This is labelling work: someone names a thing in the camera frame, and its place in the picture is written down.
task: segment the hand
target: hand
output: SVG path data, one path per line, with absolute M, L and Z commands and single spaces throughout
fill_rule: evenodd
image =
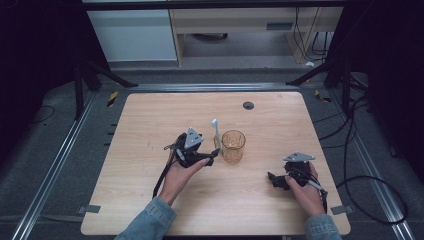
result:
M 318 173 L 315 170 L 314 165 L 309 163 L 309 167 L 311 169 L 311 174 L 318 179 Z M 309 217 L 318 214 L 325 214 L 318 189 L 314 188 L 310 184 L 306 184 L 304 187 L 301 187 L 296 180 L 290 176 L 286 176 L 286 182 L 293 191 L 297 202 Z
M 178 162 L 172 164 L 165 176 L 165 181 L 159 197 L 168 203 L 169 206 L 172 206 L 178 194 L 180 194 L 180 192 L 184 189 L 188 180 L 190 180 L 196 172 L 202 169 L 208 161 L 208 158 L 200 160 L 189 168 L 182 167 Z

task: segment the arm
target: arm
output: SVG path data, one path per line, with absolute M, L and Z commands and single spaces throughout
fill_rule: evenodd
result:
M 176 217 L 171 208 L 172 204 L 190 178 L 202 169 L 208 161 L 209 159 L 204 159 L 189 168 L 183 168 L 178 163 L 172 164 L 166 174 L 159 197 L 153 198 L 146 208 L 115 239 L 162 239 Z
M 318 178 L 318 173 L 312 163 L 310 163 L 310 167 L 312 175 Z M 286 182 L 293 191 L 300 206 L 309 216 L 309 219 L 305 223 L 306 238 L 308 240 L 341 240 L 333 219 L 324 211 L 319 191 L 310 184 L 301 187 L 296 180 L 290 176 L 286 176 Z

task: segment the toothbrush head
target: toothbrush head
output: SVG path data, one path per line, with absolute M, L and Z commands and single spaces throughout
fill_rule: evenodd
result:
M 216 120 L 216 118 L 214 118 L 211 122 L 212 126 L 217 127 L 218 126 L 218 120 Z

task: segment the person's left hand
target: person's left hand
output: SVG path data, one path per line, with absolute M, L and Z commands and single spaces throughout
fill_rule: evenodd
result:
M 200 169 L 202 169 L 209 159 L 203 159 L 189 168 L 182 167 L 178 162 L 173 163 L 165 176 L 165 181 L 159 197 L 172 206 L 178 194 L 184 189 L 188 180 Z

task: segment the gray floor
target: gray floor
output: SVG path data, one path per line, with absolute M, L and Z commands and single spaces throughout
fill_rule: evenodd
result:
M 117 71 L 116 73 L 125 79 L 142 85 L 156 86 L 155 84 L 159 84 L 158 86 L 162 87 L 170 84 L 187 83 L 191 85 L 209 83 L 218 85 L 247 83 L 254 85 L 267 83 L 275 86 L 274 89 L 268 90 L 298 91 L 302 93 L 305 99 L 312 121 L 316 122 L 314 126 L 317 135 L 319 137 L 325 136 L 343 123 L 343 115 L 340 114 L 338 107 L 340 89 L 325 89 L 322 84 L 325 74 L 314 77 L 310 82 L 304 83 L 300 87 L 285 86 L 285 82 L 301 76 L 308 71 L 309 67 L 294 64 L 293 60 L 290 62 L 289 53 L 284 49 L 281 50 L 278 45 L 282 39 L 278 34 L 270 34 L 262 40 L 252 35 L 249 37 L 248 35 L 229 34 L 229 42 L 244 40 L 251 41 L 250 44 L 255 45 L 258 41 L 269 41 L 268 45 L 264 44 L 257 49 L 246 51 L 245 55 L 247 56 L 244 56 L 241 54 L 244 52 L 241 50 L 241 48 L 244 48 L 241 45 L 235 44 L 229 47 L 225 41 L 217 44 L 219 40 L 205 42 L 193 36 L 192 39 L 187 41 L 187 44 L 193 46 L 192 52 L 186 52 L 187 55 L 184 59 L 186 65 L 179 69 L 141 69 L 131 72 Z M 220 52 L 221 50 L 216 49 L 218 46 L 211 49 L 210 44 L 219 45 L 221 49 L 227 50 Z M 207 57 L 208 49 L 211 51 L 211 55 L 215 55 Z M 255 54 L 263 57 L 262 65 L 243 60 L 250 57 L 254 59 Z M 219 62 L 217 59 L 226 59 L 225 67 L 221 64 L 214 65 L 214 62 Z M 277 64 L 279 67 L 273 67 L 275 59 L 286 62 L 286 64 Z M 60 169 L 57 181 L 41 209 L 40 215 L 44 218 L 39 218 L 28 239 L 113 239 L 113 236 L 82 235 L 79 230 L 82 216 L 76 211 L 80 205 L 88 204 L 91 198 L 107 154 L 108 143 L 112 140 L 112 136 L 108 133 L 113 132 L 115 128 L 113 124 L 118 123 L 126 96 L 132 92 L 143 92 L 145 90 L 124 89 L 104 77 L 101 77 L 101 79 L 103 86 L 99 92 L 86 92 L 85 94 L 86 99 L 94 96 L 92 107 L 63 167 Z M 333 101 L 325 102 L 317 98 L 314 94 L 316 89 L 320 90 L 321 96 L 330 97 Z M 112 91 L 119 91 L 119 94 L 114 105 L 107 107 Z M 362 92 L 352 90 L 354 99 L 362 95 Z M 21 142 L 16 145 L 10 155 L 9 164 L 0 172 L 0 236 L 2 236 L 2 239 L 12 237 L 19 220 L 29 209 L 52 162 L 60 152 L 62 142 L 65 140 L 68 131 L 75 123 L 73 120 L 75 114 L 73 84 L 69 83 L 50 91 L 44 99 L 44 105 L 50 107 L 41 108 L 38 115 L 35 116 L 34 122 L 46 120 L 31 124 L 28 127 L 25 136 L 22 137 Z M 343 239 L 411 239 L 407 235 L 405 237 L 396 235 L 399 232 L 404 233 L 398 231 L 398 228 L 405 226 L 407 230 L 412 231 L 411 235 L 415 239 L 424 239 L 424 209 L 421 204 L 424 199 L 424 189 L 422 183 L 419 182 L 407 161 L 390 155 L 390 144 L 385 140 L 373 113 L 369 112 L 368 109 L 367 106 L 364 106 L 356 111 L 357 133 L 355 140 L 348 145 L 347 152 L 348 176 L 368 174 L 369 172 L 369 167 L 363 160 L 364 152 L 359 151 L 357 147 L 358 144 L 362 143 L 366 146 L 366 155 L 372 159 L 372 164 L 381 177 L 401 193 L 408 204 L 410 214 L 406 224 L 392 227 L 377 223 L 354 207 L 355 212 L 348 215 L 352 231 Z M 335 136 L 321 141 L 335 183 L 340 183 L 343 180 L 344 149 L 343 147 L 334 148 L 334 146 L 344 143 L 346 133 L 347 128 Z M 386 218 L 387 209 L 385 209 L 384 201 L 379 200 L 379 194 L 376 194 L 376 187 L 373 184 L 360 180 L 349 184 L 349 186 L 352 196 L 365 210 L 382 219 Z M 339 194 L 344 205 L 352 205 L 343 187 L 339 189 Z M 74 222 L 70 222 L 70 216 L 77 218 L 74 219 Z M 62 218 L 62 220 L 54 221 L 52 220 L 53 217 Z M 303 239 L 301 236 L 291 238 Z M 245 239 L 281 239 L 281 237 L 251 237 Z

